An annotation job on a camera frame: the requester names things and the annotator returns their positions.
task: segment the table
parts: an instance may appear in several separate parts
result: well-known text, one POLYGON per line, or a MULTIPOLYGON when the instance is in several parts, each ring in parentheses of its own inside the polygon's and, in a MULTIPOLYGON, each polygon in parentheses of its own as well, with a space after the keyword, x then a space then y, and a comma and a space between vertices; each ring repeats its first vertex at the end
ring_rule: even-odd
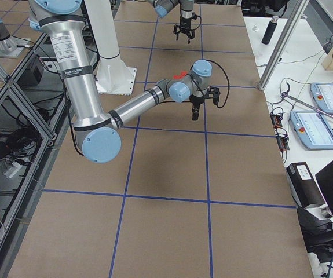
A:
MULTIPOLYGON (((160 104, 119 131, 107 164, 78 156, 67 134, 8 277, 312 276, 241 10, 195 11, 203 25, 187 45, 172 33, 178 9, 158 19, 148 3, 121 4, 133 95, 209 58, 228 72, 228 105, 206 103, 192 122, 189 104, 160 104)), ((224 96, 216 68, 211 83, 224 96)), ((128 98, 101 96, 106 111, 128 98)))
MULTIPOLYGON (((286 23, 286 19, 279 19, 273 38, 268 45, 263 45, 261 39, 264 35, 266 26, 270 19, 245 17, 248 36, 250 38, 251 46, 255 54, 255 61, 257 66, 264 65, 268 62, 270 55, 276 45, 276 42, 281 34, 281 31, 286 23), (253 28, 257 26, 259 31, 254 31, 253 28)), ((288 45, 282 55, 281 62, 301 61, 291 64, 278 64, 274 74, 272 75, 267 87, 265 88, 265 96, 267 101, 275 103, 280 101, 280 84, 283 78, 292 78, 299 82, 333 82, 333 72, 325 71, 321 65, 326 54, 323 51, 318 39, 310 28, 305 19, 301 19, 296 27, 288 45)), ((261 75, 265 67, 258 67, 259 74, 261 75)), ((302 101, 316 106, 310 93, 310 85, 299 84, 288 80, 291 85, 290 95, 301 99, 302 101)), ((287 90, 285 82, 282 82, 281 91, 287 90)), ((289 103, 283 102, 280 105, 285 112, 291 109, 289 103)), ((295 110, 309 110, 301 104, 295 105, 295 110)), ((333 160, 333 150, 331 151, 309 151, 300 142, 298 136, 288 125, 289 114, 285 113, 283 117, 283 125, 289 133, 289 147, 287 152, 287 159, 285 167, 294 162, 306 162, 313 175, 318 173, 324 166, 333 160)), ((327 118, 328 122, 333 127, 333 120, 327 118)), ((311 209, 313 214, 321 217, 320 209, 311 209)), ((326 270, 326 264, 322 264, 323 269, 326 270)))

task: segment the blue tape line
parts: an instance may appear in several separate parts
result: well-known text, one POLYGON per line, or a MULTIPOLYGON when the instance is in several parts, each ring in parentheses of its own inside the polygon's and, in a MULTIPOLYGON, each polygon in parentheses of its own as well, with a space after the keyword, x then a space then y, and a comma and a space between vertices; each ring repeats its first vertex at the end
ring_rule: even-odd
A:
POLYGON ((198 130, 157 129, 157 128, 153 128, 153 127, 139 127, 139 129, 143 129, 143 130, 157 130, 157 131, 187 132, 187 133, 201 133, 201 134, 205 133, 205 131, 198 131, 198 130))
MULTIPOLYGON (((155 43, 155 36, 156 36, 156 30, 157 30, 157 22, 155 25, 155 31, 153 33, 153 40, 152 40, 152 47, 153 44, 155 43)), ((152 57, 152 50, 149 54, 149 60, 148 60, 148 68, 147 68, 147 74, 146 74, 146 81, 148 79, 148 73, 149 73, 149 67, 150 67, 150 63, 151 63, 151 57, 152 57)), ((120 218, 119 218, 119 223, 118 223, 118 230, 116 231, 116 239, 115 239, 115 245, 114 245, 114 251, 112 253, 112 259, 111 259, 111 267, 109 269, 109 278, 112 278, 112 273, 114 271, 114 265, 115 265, 115 258, 116 258, 116 251, 117 251, 117 246, 118 246, 118 242, 119 242, 119 236, 120 236, 120 229, 121 229, 121 223, 122 223, 122 218, 123 218, 123 213, 124 213, 124 207, 125 207, 125 201, 126 201, 126 194, 127 194, 127 189, 129 187, 129 180, 130 180, 130 173, 131 173, 131 168, 133 166, 133 159, 134 159, 134 153, 136 150, 136 143, 137 143, 137 137, 138 137, 138 131, 139 131, 139 124, 140 124, 140 120, 141 117, 138 117, 138 122, 137 122, 137 127, 136 127, 136 133, 134 135, 134 142, 133 142, 133 150, 131 151, 131 157, 130 157, 130 163, 129 163, 129 170, 127 173, 127 177, 126 177, 126 186, 125 186, 125 191, 124 191, 124 197, 123 197, 123 202, 121 205, 121 212, 120 212, 120 218)))
MULTIPOLYGON (((134 23, 156 23, 156 21, 138 21, 138 20, 118 20, 115 19, 114 21, 118 21, 118 22, 134 22, 134 23)), ((178 24, 177 22, 158 22, 159 24, 178 24)), ((246 26, 244 25, 231 25, 231 24, 206 24, 206 23, 202 23, 201 25, 207 25, 207 26, 225 26, 225 27, 244 27, 246 28, 246 26)))
POLYGON ((217 200, 200 200, 200 199, 188 199, 188 198, 176 198, 176 197, 158 197, 158 196, 144 196, 144 195, 124 195, 119 193, 106 193, 106 192, 90 192, 90 191, 73 191, 64 189, 44 189, 44 192, 53 193, 67 193, 67 194, 80 194, 80 195, 99 195, 110 197, 129 197, 133 199, 152 199, 152 200, 170 200, 178 202, 191 202, 191 203, 214 203, 214 204, 228 204, 233 206, 250 206, 250 207, 278 207, 280 209, 295 209, 296 206, 288 206, 283 204, 259 204, 259 203, 242 203, 242 202, 229 202, 229 201, 217 201, 217 200))
POLYGON ((100 195, 100 196, 111 196, 111 197, 123 197, 123 194, 117 193, 105 193, 105 192, 90 192, 90 191, 73 191, 73 190, 61 190, 61 189, 44 189, 44 192, 56 192, 56 193, 70 193, 70 194, 81 194, 81 195, 100 195))
POLYGON ((119 48, 151 49, 150 47, 143 46, 119 46, 119 48))
POLYGON ((244 28, 246 28, 245 25, 231 25, 231 24, 207 24, 207 23, 204 23, 204 24, 201 24, 201 25, 206 25, 206 26, 225 26, 225 27, 244 27, 244 28))
MULTIPOLYGON (((200 7, 200 16, 202 18, 202 8, 200 7)), ((203 59, 203 31, 201 26, 201 59, 203 59)), ((206 103, 203 104, 203 119, 205 133, 205 160, 206 160, 206 191, 207 191, 207 221, 208 221, 208 250, 210 260, 210 278, 214 278, 214 261, 213 261, 213 235, 211 233, 211 205, 210 205, 210 176, 208 168, 208 145, 207 145, 207 114, 206 103)))
POLYGON ((249 207, 277 207, 280 209, 295 209, 296 206, 287 206, 283 204, 256 204, 256 203, 240 203, 240 202, 226 202, 226 201, 210 201, 212 204, 231 204, 234 206, 249 206, 249 207))
POLYGON ((26 26, 26 25, 23 25, 26 21, 28 21, 28 18, 26 18, 26 19, 22 22, 22 24, 21 24, 21 25, 15 30, 15 32, 13 33, 13 35, 16 34, 22 26, 26 26))
MULTIPOLYGON (((134 129, 135 127, 127 126, 126 129, 134 129)), ((243 133, 226 133, 217 131, 198 131, 198 130, 183 130, 183 129, 157 129, 155 127, 138 127, 141 130, 154 130, 154 131, 171 131, 171 132, 186 132, 186 133, 200 133, 200 134, 217 134, 228 136, 246 136, 246 137, 264 137, 264 138, 276 138, 274 135, 261 135, 261 134, 243 134, 243 133)))
MULTIPOLYGON (((138 47, 138 46, 119 46, 119 48, 130 48, 130 49, 155 49, 155 50, 167 50, 167 51, 189 51, 189 52, 201 52, 196 49, 175 49, 175 48, 161 48, 161 47, 138 47)), ((228 51, 228 50, 204 50, 204 52, 212 53, 230 53, 230 54, 253 54, 252 52, 240 52, 240 51, 228 51)))
POLYGON ((260 134, 241 134, 241 133, 226 133, 226 132, 216 132, 207 131, 207 134, 217 134, 217 135, 233 135, 233 136, 249 136, 249 137, 265 137, 265 138, 276 138, 275 135, 260 135, 260 134))
MULTIPOLYGON (((140 117, 138 117, 137 127, 139 126, 139 121, 140 121, 140 117)), ((123 200, 122 200, 122 204, 121 204, 119 223, 118 223, 118 228, 117 228, 117 231, 116 231, 115 245, 114 245, 114 250, 113 250, 113 253, 112 253, 111 267, 109 269, 109 274, 108 274, 109 278, 112 277, 112 272, 114 271, 116 251, 117 251, 117 247, 118 247, 118 243, 119 243, 120 229, 121 229, 121 224, 122 224, 122 218, 123 218, 123 215, 124 215, 126 193, 127 193, 128 187, 129 187, 130 173, 131 173, 131 168, 133 166, 134 152, 136 150, 137 136, 138 136, 138 128, 136 128, 136 133, 134 135, 133 150, 131 151, 129 169, 128 169, 127 177, 126 177, 126 185, 125 185, 123 200)))
POLYGON ((208 141, 207 141, 207 115, 206 104, 203 104, 204 126, 205 126, 205 159, 206 159, 206 190, 207 190, 207 216, 208 216, 208 246, 210 250, 210 278, 214 277, 213 264, 213 236, 211 233, 211 206, 210 206, 210 176, 208 167, 208 141))
POLYGON ((135 199, 151 199, 151 200, 166 200, 166 201, 179 201, 179 202, 191 202, 191 203, 207 203, 206 200, 174 198, 174 197, 157 197, 157 196, 143 196, 143 195, 126 195, 126 197, 127 198, 135 198, 135 199))
POLYGON ((9 10, 7 10, 6 11, 6 14, 5 15, 3 15, 2 17, 1 17, 1 19, 3 19, 9 12, 11 12, 11 10, 18 4, 18 2, 19 1, 16 1, 16 3, 9 9, 9 10))
POLYGON ((114 22, 157 23, 157 21, 118 20, 118 19, 114 19, 114 22))

